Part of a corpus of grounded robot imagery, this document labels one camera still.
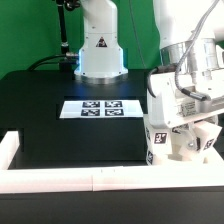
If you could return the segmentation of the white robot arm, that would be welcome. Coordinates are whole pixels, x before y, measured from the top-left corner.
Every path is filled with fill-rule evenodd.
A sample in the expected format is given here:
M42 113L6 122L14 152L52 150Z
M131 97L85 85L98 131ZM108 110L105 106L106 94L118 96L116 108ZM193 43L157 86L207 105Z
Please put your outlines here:
M224 39L224 0L149 0L151 36L161 67L147 77L152 144L178 128L196 147L194 123L224 111L224 62L216 43ZM117 7L111 0L81 0L84 44L74 74L91 82L112 81L127 73L117 40Z

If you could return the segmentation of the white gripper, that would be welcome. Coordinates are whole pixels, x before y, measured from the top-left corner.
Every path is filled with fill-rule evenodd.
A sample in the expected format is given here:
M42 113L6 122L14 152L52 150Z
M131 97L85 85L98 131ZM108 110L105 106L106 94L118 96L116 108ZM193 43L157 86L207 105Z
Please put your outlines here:
M184 95L175 85L174 73L155 74L150 77L152 92L147 93L149 123L156 129L180 126L183 145L197 150L197 137L186 123L206 119L224 113L224 69L213 70L211 79L197 73L197 83L190 74L180 75L180 85L191 92L202 93L207 101L199 101Z

